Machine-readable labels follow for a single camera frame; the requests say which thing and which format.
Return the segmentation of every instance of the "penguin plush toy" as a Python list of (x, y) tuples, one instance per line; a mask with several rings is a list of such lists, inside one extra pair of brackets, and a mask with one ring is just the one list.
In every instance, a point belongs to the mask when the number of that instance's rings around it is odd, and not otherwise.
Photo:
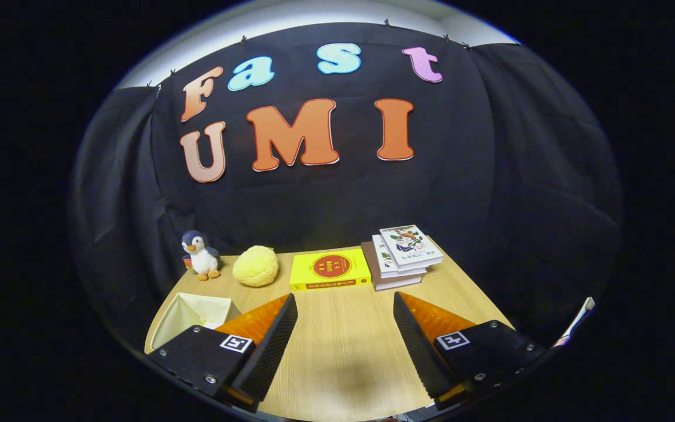
[(205, 246), (202, 234), (197, 230), (184, 233), (182, 248), (189, 253), (188, 257), (192, 261), (192, 269), (195, 270), (200, 281), (220, 275), (220, 271), (217, 270), (220, 267), (220, 253), (209, 246)]

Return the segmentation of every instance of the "yellow sponge ball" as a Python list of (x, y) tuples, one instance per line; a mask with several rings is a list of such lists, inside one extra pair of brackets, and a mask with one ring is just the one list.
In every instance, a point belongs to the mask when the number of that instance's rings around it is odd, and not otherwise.
[(252, 246), (233, 263), (233, 278), (252, 287), (265, 286), (278, 275), (278, 256), (265, 246)]

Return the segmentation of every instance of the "paper box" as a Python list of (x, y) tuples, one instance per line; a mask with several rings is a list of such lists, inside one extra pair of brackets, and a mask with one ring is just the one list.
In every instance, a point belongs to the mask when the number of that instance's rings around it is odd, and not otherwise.
[(161, 347), (192, 325), (215, 329), (239, 315), (233, 301), (227, 297), (177, 293), (161, 316), (152, 334), (150, 347), (152, 350)]

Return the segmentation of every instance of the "book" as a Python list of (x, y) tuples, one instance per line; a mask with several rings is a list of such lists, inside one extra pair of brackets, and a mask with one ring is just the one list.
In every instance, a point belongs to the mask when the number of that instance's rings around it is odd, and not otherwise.
[(420, 264), (428, 267), (439, 264), (444, 258), (442, 252), (415, 225), (383, 228), (380, 235), (398, 270), (417, 268)]
[(410, 267), (409, 270), (401, 271), (397, 269), (397, 265), (392, 259), (391, 254), (384, 244), (384, 240), (378, 234), (371, 237), (374, 251), (377, 252), (377, 262), (381, 272), (381, 278), (399, 277), (402, 275), (415, 275), (426, 273), (425, 264), (416, 264), (418, 267)]
[(361, 248), (293, 257), (292, 291), (360, 285), (371, 285), (371, 271)]
[(371, 283), (375, 291), (387, 290), (389, 288), (398, 288), (407, 285), (415, 285), (421, 282), (421, 275), (402, 275), (399, 277), (381, 277), (380, 262), (377, 259), (377, 250), (373, 242), (362, 242), (361, 249), (364, 251), (366, 262), (371, 271)]

